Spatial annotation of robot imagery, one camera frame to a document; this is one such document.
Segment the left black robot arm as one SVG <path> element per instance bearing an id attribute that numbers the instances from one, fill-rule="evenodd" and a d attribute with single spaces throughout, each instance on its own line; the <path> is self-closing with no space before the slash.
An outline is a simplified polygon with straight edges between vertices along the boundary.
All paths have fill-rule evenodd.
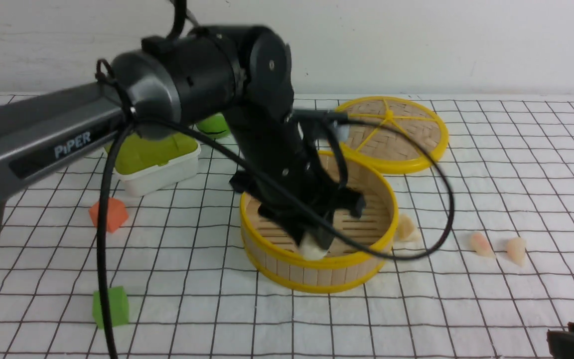
<path id="1" fill-rule="evenodd" d="M 0 232 L 13 195 L 113 141 L 130 126 L 148 140 L 173 134 L 220 113 L 254 170 L 280 184 L 272 189 L 250 170 L 231 184 L 261 202 L 261 214 L 301 247 L 332 243 L 323 226 L 293 205 L 298 198 L 326 222 L 335 211 L 360 218 L 365 198 L 322 168 L 314 141 L 335 130 L 340 115 L 294 110 L 291 51 L 260 25 L 206 26 L 184 38 L 142 39 L 118 55 L 109 74 L 75 88 L 0 105 Z"/>

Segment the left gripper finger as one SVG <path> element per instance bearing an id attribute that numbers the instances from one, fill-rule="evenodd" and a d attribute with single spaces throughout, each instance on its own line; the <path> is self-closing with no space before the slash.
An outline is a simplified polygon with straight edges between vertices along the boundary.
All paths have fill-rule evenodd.
<path id="1" fill-rule="evenodd" d="M 312 221 L 305 217 L 280 217 L 280 227 L 293 239 L 296 247 L 312 244 Z"/>
<path id="2" fill-rule="evenodd" d="M 329 230 L 325 225 L 318 223 L 314 228 L 314 242 L 323 251 L 328 251 L 336 236 L 333 230 Z"/>

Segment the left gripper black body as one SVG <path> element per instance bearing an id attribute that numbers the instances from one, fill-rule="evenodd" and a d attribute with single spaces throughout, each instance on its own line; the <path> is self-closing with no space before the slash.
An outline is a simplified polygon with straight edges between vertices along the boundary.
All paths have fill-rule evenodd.
<path id="1" fill-rule="evenodd" d="M 341 150 L 333 150 L 332 163 L 338 168 L 338 179 L 323 167 L 317 152 L 308 159 L 296 160 L 292 167 L 269 166 L 263 169 L 237 171 L 230 179 L 236 193 L 246 193 L 261 205 L 259 214 L 280 227 L 280 217 L 305 217 L 312 221 L 312 234 L 320 223 L 332 230 L 337 210 L 347 210 L 359 219 L 365 209 L 365 197 L 348 185 L 349 168 Z"/>

